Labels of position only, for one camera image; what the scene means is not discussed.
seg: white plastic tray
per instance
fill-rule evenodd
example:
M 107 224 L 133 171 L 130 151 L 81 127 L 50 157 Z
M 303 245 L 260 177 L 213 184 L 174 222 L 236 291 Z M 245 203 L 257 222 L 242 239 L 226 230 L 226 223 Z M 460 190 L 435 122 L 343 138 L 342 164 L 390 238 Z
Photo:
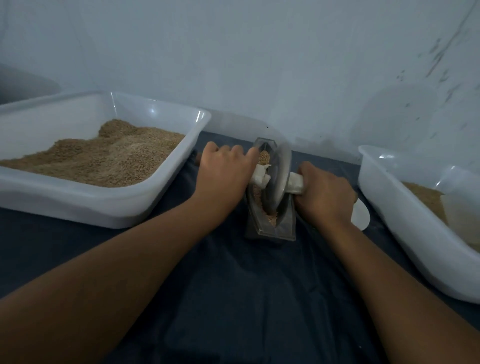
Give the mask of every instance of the white plastic tray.
M 106 188 L 0 167 L 0 207 L 113 229 L 141 222 L 192 152 L 209 112 L 117 92 L 56 95 L 0 106 L 0 159 L 20 158 L 65 138 L 90 139 L 122 119 L 185 134 L 147 180 Z
M 406 188 L 413 182 L 468 199 L 480 209 L 480 177 L 410 153 L 361 146 L 359 185 L 425 278 L 454 298 L 480 303 L 480 254 Z

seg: person's left arm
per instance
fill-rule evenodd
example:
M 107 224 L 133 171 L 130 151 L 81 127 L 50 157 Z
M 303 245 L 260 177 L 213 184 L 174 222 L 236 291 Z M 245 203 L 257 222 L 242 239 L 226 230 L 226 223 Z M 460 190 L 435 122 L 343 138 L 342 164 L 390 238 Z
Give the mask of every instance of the person's left arm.
M 91 363 L 120 342 L 185 254 L 235 208 L 258 150 L 210 142 L 194 195 L 0 300 L 3 363 Z

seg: white round object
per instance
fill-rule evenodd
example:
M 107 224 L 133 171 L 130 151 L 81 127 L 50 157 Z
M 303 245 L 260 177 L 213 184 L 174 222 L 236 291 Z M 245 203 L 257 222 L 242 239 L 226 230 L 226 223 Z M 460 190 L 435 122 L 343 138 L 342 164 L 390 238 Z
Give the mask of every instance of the white round object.
M 360 199 L 353 205 L 351 222 L 362 231 L 370 224 L 370 212 Z

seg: human arm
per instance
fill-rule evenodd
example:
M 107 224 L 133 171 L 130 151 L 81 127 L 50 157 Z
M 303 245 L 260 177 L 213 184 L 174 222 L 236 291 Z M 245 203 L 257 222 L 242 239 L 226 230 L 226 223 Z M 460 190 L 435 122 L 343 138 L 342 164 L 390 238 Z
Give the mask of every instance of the human arm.
M 302 215 L 352 277 L 392 363 L 480 363 L 480 333 L 351 222 L 356 194 L 343 178 L 305 162 Z
M 185 203 L 45 273 L 0 300 L 3 363 L 98 362 L 123 338 L 183 256 L 241 200 L 258 161 L 205 147 Z

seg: wall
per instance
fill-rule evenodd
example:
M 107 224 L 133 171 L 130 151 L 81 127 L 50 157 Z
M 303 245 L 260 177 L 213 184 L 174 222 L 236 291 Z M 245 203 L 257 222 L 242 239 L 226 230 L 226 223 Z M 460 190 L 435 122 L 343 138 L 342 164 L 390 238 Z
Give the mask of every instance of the wall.
M 280 131 L 480 171 L 478 0 L 0 0 L 0 97 L 101 88 L 212 110 L 210 131 Z

